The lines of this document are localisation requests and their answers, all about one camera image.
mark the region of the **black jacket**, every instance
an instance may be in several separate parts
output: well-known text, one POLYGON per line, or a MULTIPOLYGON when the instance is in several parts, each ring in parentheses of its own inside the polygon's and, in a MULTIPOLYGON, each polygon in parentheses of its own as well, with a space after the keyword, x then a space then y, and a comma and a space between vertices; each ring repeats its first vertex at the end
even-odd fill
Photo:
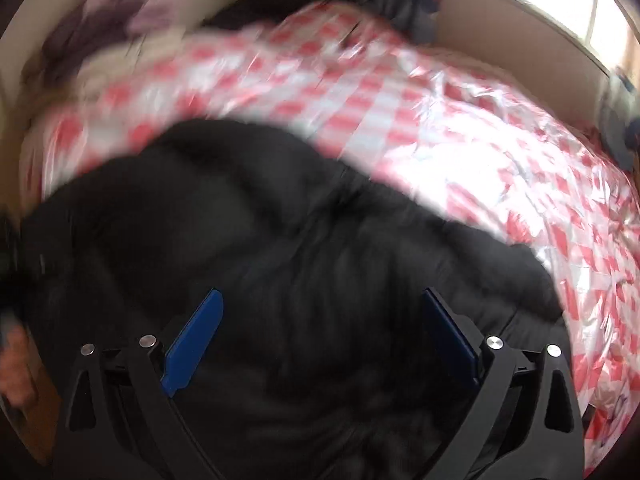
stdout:
POLYGON ((213 288, 222 324, 175 400, 235 479, 409 479, 465 400, 422 325, 434 287, 485 335, 570 359, 525 246, 445 221, 276 128, 196 120, 24 221, 27 317, 64 389, 87 342, 159 333, 213 288))

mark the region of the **plastic tablecloth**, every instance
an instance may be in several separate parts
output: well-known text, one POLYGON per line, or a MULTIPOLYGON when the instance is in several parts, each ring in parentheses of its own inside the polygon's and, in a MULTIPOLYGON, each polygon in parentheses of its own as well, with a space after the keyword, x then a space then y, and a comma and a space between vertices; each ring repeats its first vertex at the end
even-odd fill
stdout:
POLYGON ((514 85, 318 2, 277 27, 194 35, 95 101, 50 113, 23 147, 23 197, 194 116, 286 126, 444 216, 529 244, 564 306, 580 407, 596 408, 587 472, 604 457, 640 400, 640 212, 606 156, 514 85))

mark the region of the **round metal bolt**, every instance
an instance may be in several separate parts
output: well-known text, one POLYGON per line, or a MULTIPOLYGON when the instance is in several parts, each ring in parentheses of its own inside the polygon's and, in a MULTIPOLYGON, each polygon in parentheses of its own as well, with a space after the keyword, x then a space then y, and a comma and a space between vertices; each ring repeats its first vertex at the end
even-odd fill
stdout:
POLYGON ((88 343, 86 345, 84 345, 81 349, 80 349, 80 353, 82 355, 91 355, 92 353, 94 353, 95 351, 95 346, 92 345, 91 343, 88 343))
POLYGON ((546 347, 546 352, 551 357, 560 357, 562 355, 562 350, 557 345, 549 345, 548 347, 546 347))
POLYGON ((499 350, 504 346, 504 343, 497 335, 491 335, 486 339, 486 345, 493 350, 499 350))
POLYGON ((155 344, 156 344, 156 336, 143 335, 140 338, 140 346, 142 346, 142 348, 151 348, 155 344))

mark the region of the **person's skin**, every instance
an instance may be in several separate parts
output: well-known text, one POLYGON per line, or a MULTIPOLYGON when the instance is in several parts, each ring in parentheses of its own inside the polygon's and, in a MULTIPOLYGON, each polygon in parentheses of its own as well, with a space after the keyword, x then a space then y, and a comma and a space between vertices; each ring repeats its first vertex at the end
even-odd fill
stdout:
POLYGON ((0 350, 0 394, 18 409, 27 408, 36 397, 29 371, 29 337, 20 325, 9 331, 0 350))

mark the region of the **checkered tablecloth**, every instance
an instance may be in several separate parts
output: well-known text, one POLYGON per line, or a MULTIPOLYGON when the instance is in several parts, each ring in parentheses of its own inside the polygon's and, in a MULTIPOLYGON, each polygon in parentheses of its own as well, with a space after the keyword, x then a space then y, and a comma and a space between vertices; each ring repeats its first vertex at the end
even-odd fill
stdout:
POLYGON ((445 216, 529 244, 564 303, 580 406, 596 407, 588 470, 615 443, 640 400, 640 213, 605 156, 513 86, 357 7, 316 3, 275 28, 193 36, 96 102, 49 114, 23 149, 23 195, 46 197, 193 116, 286 126, 445 216))

